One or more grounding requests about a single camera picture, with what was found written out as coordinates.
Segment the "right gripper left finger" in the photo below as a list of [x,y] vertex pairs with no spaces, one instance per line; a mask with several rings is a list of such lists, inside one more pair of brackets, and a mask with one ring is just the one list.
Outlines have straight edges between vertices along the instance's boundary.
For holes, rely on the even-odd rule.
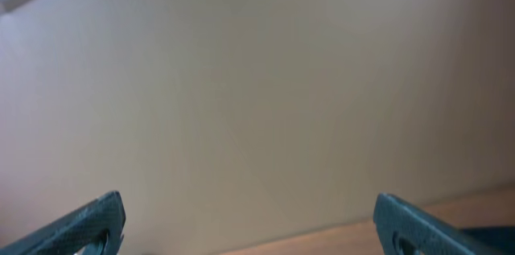
[[122,197],[110,191],[2,247],[1,255],[117,255],[125,222]]

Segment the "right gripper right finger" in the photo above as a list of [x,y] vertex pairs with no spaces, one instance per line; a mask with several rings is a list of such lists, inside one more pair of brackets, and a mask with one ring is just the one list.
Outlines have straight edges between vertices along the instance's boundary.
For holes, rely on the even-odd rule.
[[455,228],[391,194],[378,195],[373,223],[385,255],[501,255],[505,226]]

